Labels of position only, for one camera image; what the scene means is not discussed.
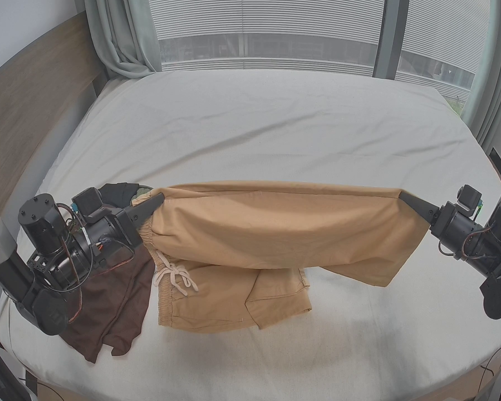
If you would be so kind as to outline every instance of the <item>curtain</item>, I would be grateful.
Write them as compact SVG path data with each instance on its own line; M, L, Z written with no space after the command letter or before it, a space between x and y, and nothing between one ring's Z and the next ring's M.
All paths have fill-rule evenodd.
M485 47L461 118L488 153L501 121L501 0L490 0Z
M85 0L98 57L113 77L161 71L161 55L148 0Z

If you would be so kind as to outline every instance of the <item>mattress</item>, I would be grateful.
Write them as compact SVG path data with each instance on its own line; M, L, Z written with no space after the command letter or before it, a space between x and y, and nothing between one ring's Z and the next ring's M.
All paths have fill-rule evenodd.
M400 187L434 204L470 184L487 220L501 182L428 87L335 73L203 70L113 81L48 172L57 201L107 182L280 180ZM32 246L23 233L18 251ZM96 364L29 324L3 296L0 340L35 375L96 400L407 400L501 345L472 267L423 239L387 288L307 270L310 313L265 330L158 325L157 287L128 354Z

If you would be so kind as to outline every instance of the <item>khaki pants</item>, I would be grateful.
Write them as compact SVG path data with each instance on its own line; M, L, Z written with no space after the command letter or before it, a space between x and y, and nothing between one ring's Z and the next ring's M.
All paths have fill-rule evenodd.
M140 235L164 273L159 324L187 331L264 328L311 310L305 267L385 287L428 230L401 189L225 181L134 204L160 192Z

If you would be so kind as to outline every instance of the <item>drawstring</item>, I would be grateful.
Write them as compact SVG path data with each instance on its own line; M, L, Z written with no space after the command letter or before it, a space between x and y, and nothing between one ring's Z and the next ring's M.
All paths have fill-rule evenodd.
M176 283L176 275L180 275L180 277L182 278L182 281L184 282L184 285L186 287L189 288L189 287L193 286L193 289L195 291L199 290L199 287L197 287L197 285L191 280L191 277L189 276L189 272L185 269L184 266L182 266L182 265L177 266L174 263L169 263L167 258L163 254L161 254L160 251L156 251L156 252L158 253L158 257L160 257L160 260L165 265L165 269L158 271L154 275L154 285L158 286L161 282L161 278L164 277L168 273L171 275L171 284L173 284L173 286L176 287L176 289L178 291L180 291L184 296L187 297L187 291L180 288L180 286Z

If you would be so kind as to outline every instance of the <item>wooden headboard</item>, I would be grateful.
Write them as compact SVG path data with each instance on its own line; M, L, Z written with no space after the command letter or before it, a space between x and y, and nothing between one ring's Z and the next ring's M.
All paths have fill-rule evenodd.
M0 67L0 212L34 151L103 68L85 12Z

